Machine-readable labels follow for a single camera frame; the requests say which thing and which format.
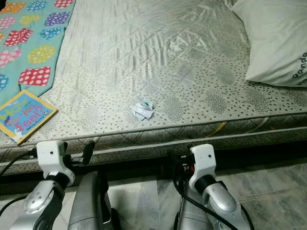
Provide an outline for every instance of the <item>polka dot blanket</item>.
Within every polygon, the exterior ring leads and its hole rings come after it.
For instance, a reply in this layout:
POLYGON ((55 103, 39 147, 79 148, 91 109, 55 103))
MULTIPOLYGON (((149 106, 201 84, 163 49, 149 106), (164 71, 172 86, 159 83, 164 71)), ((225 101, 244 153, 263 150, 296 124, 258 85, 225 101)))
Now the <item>polka dot blanket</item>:
POLYGON ((7 0, 0 11, 0 106, 27 89, 52 87, 56 63, 76 0, 7 0))

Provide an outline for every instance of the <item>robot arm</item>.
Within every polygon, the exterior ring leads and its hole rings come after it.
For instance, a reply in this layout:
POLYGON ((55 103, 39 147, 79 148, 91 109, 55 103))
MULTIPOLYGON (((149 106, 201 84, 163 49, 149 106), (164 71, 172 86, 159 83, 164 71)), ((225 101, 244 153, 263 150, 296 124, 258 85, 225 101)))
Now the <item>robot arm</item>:
POLYGON ((45 180, 25 199, 23 213, 10 230, 51 230, 62 209, 65 188, 72 185, 75 179, 73 172, 63 163, 63 141, 40 142, 36 149, 45 180))
MULTIPOLYGON (((240 202, 233 197, 222 182, 215 180, 215 155, 213 146, 199 145, 190 149, 194 155, 194 174, 189 181, 192 191, 198 192, 203 205, 227 220, 240 230, 250 230, 250 225, 241 210, 240 202)), ((229 228, 216 218, 208 215, 208 219, 216 230, 229 230, 229 228)))

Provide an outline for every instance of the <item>pillowcase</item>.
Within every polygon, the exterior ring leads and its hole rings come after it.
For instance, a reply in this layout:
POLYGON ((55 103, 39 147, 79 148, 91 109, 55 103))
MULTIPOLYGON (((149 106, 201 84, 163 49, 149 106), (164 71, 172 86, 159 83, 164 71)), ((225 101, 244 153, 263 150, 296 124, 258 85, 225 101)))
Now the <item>pillowcase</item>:
POLYGON ((246 80, 307 87, 307 0, 238 0, 250 42, 246 80))

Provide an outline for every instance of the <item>cable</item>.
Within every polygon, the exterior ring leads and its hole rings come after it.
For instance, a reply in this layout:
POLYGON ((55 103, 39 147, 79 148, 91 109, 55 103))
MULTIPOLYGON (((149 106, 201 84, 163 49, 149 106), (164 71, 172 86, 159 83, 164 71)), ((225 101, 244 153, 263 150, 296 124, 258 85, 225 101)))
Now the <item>cable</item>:
POLYGON ((23 199, 25 199, 26 197, 27 197, 26 195, 21 196, 21 197, 19 197, 19 198, 16 198, 16 199, 14 199, 14 200, 11 200, 9 203, 7 203, 5 206, 3 206, 3 208, 0 210, 0 217, 1 217, 2 213, 4 212, 4 210, 5 210, 8 206, 10 206, 12 203, 15 203, 16 201, 23 200, 23 199))
POLYGON ((0 172, 0 177, 8 170, 8 168, 11 167, 12 164, 14 164, 16 161, 18 161, 20 158, 30 155, 31 152, 26 152, 18 157, 16 157, 14 160, 12 160, 7 166, 5 166, 5 168, 0 172))
POLYGON ((253 222, 251 221, 251 218, 250 218, 248 212, 246 211, 246 209, 244 208, 244 206, 243 206, 242 204, 241 204, 241 209, 242 209, 242 211, 244 212, 244 214, 245 214, 245 216, 246 216, 246 219, 248 219, 248 223, 249 223, 249 225, 250 225, 250 229, 251 229, 251 230, 255 230, 255 227, 254 227, 254 225, 253 225, 253 222))
POLYGON ((200 203, 198 203, 197 201, 193 200, 192 198, 188 197, 186 194, 184 194, 183 191, 180 190, 178 184, 177 184, 177 177, 176 177, 176 172, 177 172, 177 167, 182 164, 182 161, 178 162, 177 164, 175 164, 174 169, 173 169, 173 183, 174 186, 176 188, 176 190, 179 192, 179 194, 186 199, 187 201, 189 201, 191 204, 195 205, 196 207, 199 207, 200 209, 202 209, 203 211, 207 212, 208 214, 210 214, 211 216, 215 217, 216 219, 218 219, 219 221, 221 221, 222 223, 224 223, 227 227, 229 227, 231 230, 239 230, 237 229, 235 226, 233 226, 231 223, 229 223, 227 220, 225 220, 224 218, 222 218, 221 216, 219 216, 218 214, 216 214, 215 212, 213 212, 212 210, 206 208, 204 205, 201 205, 200 203))

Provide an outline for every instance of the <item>quilted mattress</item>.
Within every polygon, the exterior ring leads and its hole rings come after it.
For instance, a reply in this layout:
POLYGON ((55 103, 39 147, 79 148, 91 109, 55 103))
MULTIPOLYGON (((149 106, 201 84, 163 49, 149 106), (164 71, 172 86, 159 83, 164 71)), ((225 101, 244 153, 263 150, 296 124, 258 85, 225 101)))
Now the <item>quilted mattress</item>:
MULTIPOLYGON (((0 161, 39 141, 63 139, 92 163, 163 156, 194 144, 216 148, 306 139, 307 90, 244 80, 249 42, 231 0, 77 0, 51 90, 58 108, 21 147, 0 134, 0 161), (153 102, 150 120, 131 112, 153 102)), ((20 161, 11 173, 38 170, 20 161)))

